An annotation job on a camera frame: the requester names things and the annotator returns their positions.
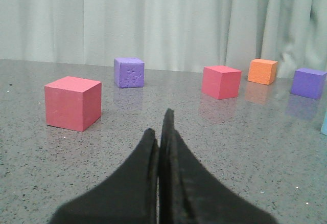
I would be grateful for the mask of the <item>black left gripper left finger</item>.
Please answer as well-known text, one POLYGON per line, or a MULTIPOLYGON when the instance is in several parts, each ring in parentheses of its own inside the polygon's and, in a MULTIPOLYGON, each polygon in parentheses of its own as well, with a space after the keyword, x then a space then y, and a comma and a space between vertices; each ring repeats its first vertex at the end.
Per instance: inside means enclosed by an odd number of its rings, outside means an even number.
POLYGON ((156 223, 159 148, 148 128, 105 181, 63 204, 50 223, 156 223))

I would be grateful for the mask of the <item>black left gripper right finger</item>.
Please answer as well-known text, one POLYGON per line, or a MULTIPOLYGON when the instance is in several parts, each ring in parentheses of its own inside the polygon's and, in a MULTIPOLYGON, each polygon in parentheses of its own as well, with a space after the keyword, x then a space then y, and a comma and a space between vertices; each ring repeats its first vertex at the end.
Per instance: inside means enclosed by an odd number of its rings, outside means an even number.
POLYGON ((276 223, 266 211, 220 183, 197 160, 167 109, 159 150, 160 223, 276 223))

